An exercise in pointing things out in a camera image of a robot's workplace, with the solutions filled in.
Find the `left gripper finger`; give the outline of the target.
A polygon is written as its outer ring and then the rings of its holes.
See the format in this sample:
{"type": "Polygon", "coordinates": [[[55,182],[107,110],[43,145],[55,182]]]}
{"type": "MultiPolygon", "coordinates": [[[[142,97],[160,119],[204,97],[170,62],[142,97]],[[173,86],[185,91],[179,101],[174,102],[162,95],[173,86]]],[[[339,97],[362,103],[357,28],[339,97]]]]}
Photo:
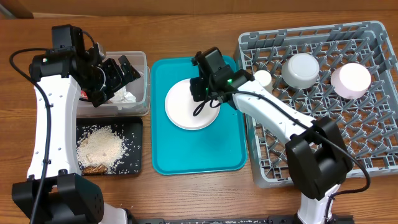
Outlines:
{"type": "Polygon", "coordinates": [[[122,82],[90,82],[90,101],[97,108],[111,99],[123,87],[122,82]]]}
{"type": "Polygon", "coordinates": [[[140,73],[131,65],[125,55],[118,58],[123,72],[122,84],[128,84],[141,77],[140,73]]]}

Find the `white tissue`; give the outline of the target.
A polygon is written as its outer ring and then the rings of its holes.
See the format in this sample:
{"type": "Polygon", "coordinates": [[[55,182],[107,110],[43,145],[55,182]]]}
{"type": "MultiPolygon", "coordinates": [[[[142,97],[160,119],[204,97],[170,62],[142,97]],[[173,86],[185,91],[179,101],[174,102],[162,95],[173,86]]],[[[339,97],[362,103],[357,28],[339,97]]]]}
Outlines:
{"type": "Polygon", "coordinates": [[[135,103],[136,97],[129,91],[126,90],[126,87],[122,87],[114,96],[109,99],[112,103],[135,103]]]}

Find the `red snack wrapper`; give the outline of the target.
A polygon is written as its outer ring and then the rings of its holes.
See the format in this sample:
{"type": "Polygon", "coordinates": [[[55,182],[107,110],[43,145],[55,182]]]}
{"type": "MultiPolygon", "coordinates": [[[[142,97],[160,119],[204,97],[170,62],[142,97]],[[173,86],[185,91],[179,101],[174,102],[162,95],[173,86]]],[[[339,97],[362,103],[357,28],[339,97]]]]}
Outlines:
{"type": "Polygon", "coordinates": [[[81,91],[80,98],[81,98],[81,99],[84,99],[84,100],[87,100],[87,99],[88,99],[86,93],[85,93],[83,90],[81,91]]]}

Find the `large pink plate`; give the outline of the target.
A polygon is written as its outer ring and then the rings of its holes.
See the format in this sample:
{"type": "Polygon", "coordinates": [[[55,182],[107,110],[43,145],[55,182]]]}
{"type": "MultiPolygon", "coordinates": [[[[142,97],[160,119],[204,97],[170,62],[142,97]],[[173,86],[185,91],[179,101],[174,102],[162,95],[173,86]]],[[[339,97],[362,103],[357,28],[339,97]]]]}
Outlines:
{"type": "Polygon", "coordinates": [[[189,131],[203,129],[209,126],[218,116],[220,107],[211,107],[210,102],[204,105],[199,115],[194,116],[194,110],[199,102],[193,100],[190,91],[190,79],[176,83],[165,98],[165,112],[176,126],[189,131]]]}

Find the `pale green cup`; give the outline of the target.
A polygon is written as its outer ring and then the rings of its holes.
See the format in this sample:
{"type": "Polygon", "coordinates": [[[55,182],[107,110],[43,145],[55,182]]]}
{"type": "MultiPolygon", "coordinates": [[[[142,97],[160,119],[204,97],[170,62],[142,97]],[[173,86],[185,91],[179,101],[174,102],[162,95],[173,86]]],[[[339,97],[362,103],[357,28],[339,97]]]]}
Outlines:
{"type": "Polygon", "coordinates": [[[261,86],[263,86],[268,92],[273,91],[273,83],[271,74],[266,70],[258,70],[254,73],[254,78],[261,86]]]}

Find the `grey bowl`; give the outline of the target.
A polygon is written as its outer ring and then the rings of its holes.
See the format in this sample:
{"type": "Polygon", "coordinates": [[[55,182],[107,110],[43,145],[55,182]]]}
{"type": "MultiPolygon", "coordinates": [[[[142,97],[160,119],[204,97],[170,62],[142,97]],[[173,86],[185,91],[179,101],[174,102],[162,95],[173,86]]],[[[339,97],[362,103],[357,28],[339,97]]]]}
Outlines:
{"type": "Polygon", "coordinates": [[[282,78],[292,88],[307,89],[318,79],[320,66],[310,54],[295,54],[282,66],[282,78]]]}

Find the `small pink bowl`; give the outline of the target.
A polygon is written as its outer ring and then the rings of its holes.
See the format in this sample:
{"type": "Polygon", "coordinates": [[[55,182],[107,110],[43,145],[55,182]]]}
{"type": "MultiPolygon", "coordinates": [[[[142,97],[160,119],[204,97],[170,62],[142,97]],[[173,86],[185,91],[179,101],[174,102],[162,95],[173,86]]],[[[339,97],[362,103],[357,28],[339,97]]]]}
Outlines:
{"type": "Polygon", "coordinates": [[[371,74],[359,63],[347,63],[331,74],[334,91],[345,99],[362,97],[371,84],[371,74]]]}

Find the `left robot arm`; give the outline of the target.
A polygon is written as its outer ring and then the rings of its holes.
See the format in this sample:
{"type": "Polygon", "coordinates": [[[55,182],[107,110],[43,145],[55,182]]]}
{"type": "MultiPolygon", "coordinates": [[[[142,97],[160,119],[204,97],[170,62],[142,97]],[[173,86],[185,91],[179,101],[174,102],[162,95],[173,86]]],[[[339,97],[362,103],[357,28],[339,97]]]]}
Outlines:
{"type": "Polygon", "coordinates": [[[31,223],[136,223],[126,208],[105,203],[99,186],[81,176],[76,157],[76,112],[80,92],[99,106],[128,77],[98,54],[46,50],[36,55],[27,79],[35,88],[37,123],[34,155],[12,199],[31,223]]]}

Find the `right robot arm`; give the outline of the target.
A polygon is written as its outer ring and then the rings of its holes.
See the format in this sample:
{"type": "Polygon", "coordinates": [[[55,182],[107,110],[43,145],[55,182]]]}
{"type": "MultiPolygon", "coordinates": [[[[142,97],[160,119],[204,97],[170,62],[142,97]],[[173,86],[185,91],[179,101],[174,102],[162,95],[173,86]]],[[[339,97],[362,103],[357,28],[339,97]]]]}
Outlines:
{"type": "Polygon", "coordinates": [[[294,110],[270,93],[264,82],[244,70],[200,70],[189,81],[198,116],[205,103],[228,103],[260,122],[285,145],[289,174],[301,191],[294,223],[332,223],[333,200],[353,168],[338,126],[327,117],[315,119],[294,110]]]}

